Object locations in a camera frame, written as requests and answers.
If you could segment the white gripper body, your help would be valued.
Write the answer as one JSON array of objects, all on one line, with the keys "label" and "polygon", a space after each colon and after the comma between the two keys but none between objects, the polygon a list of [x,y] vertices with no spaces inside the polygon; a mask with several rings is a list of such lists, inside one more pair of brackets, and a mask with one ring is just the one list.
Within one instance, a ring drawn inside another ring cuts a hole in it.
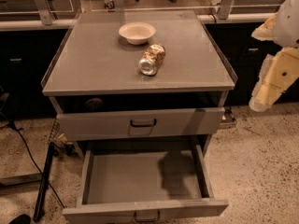
[{"label": "white gripper body", "polygon": [[274,42],[281,47],[299,46],[299,0],[285,0],[274,21]]}]

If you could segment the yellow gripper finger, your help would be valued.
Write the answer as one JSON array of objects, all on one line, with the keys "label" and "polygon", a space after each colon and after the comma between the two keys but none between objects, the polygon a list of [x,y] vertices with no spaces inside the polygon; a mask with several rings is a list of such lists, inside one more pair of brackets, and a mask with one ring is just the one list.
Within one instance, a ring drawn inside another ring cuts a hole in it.
[{"label": "yellow gripper finger", "polygon": [[283,48],[275,56],[268,54],[263,60],[249,107],[264,112],[299,78],[299,49]]},{"label": "yellow gripper finger", "polygon": [[260,41],[271,41],[274,39],[274,24],[277,14],[272,15],[262,25],[256,28],[251,36]]}]

